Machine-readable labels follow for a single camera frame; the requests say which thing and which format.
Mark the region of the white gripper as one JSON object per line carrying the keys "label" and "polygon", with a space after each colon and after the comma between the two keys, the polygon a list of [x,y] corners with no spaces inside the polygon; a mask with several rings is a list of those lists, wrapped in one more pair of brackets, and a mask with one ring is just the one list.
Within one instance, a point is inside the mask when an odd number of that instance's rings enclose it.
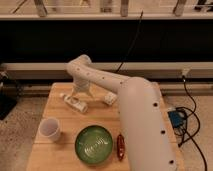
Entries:
{"label": "white gripper", "polygon": [[76,98],[77,93],[87,93],[88,96],[94,98],[90,90],[90,82],[84,79],[75,79],[74,80],[74,89],[72,90],[70,97]]}

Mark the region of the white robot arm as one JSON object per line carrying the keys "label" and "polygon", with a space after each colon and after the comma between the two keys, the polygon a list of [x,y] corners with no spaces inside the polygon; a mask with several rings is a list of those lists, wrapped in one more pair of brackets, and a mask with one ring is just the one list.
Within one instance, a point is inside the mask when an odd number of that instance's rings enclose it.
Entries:
{"label": "white robot arm", "polygon": [[67,63],[74,91],[96,84],[117,95],[121,130],[130,171],[177,171],[172,145],[160,110],[160,91],[147,79],[101,71],[91,67],[89,56]]}

